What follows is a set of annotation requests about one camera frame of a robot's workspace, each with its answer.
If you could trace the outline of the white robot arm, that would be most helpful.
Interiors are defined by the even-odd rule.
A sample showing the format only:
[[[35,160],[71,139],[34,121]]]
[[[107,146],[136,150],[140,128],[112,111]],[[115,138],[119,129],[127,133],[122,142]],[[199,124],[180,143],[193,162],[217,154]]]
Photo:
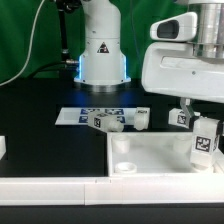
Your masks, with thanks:
[[[224,103],[224,0],[174,0],[184,14],[150,27],[141,83],[145,91],[178,96],[188,117],[192,99]],[[130,80],[120,50],[120,12],[109,0],[81,0],[85,50],[75,81],[109,91]]]

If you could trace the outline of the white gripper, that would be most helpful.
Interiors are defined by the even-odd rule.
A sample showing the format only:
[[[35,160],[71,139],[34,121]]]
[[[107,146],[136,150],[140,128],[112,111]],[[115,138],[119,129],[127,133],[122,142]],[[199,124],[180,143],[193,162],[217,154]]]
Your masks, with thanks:
[[[178,96],[190,127],[192,100],[224,103],[224,62],[193,55],[198,16],[187,12],[154,23],[146,50],[141,83],[147,92]]]

